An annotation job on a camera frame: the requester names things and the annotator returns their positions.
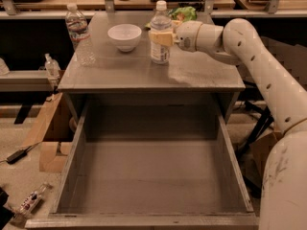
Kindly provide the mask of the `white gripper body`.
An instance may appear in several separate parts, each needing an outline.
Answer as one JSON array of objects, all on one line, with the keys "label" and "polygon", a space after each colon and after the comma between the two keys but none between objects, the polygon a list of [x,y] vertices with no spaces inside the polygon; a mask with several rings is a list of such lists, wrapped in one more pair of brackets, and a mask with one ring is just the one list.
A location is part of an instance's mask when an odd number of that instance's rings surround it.
[{"label": "white gripper body", "polygon": [[201,25],[200,21],[187,21],[176,28],[177,45],[181,50],[197,51],[196,41]]}]

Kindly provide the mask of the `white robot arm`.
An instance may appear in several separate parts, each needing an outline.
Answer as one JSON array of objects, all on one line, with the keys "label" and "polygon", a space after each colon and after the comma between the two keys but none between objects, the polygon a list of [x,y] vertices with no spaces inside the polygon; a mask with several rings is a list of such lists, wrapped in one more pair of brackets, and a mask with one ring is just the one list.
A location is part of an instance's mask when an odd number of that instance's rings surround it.
[{"label": "white robot arm", "polygon": [[307,91],[246,19],[232,19],[223,27],[190,20],[166,30],[150,29],[149,37],[223,63],[245,64],[283,134],[266,162],[259,230],[307,230]]}]

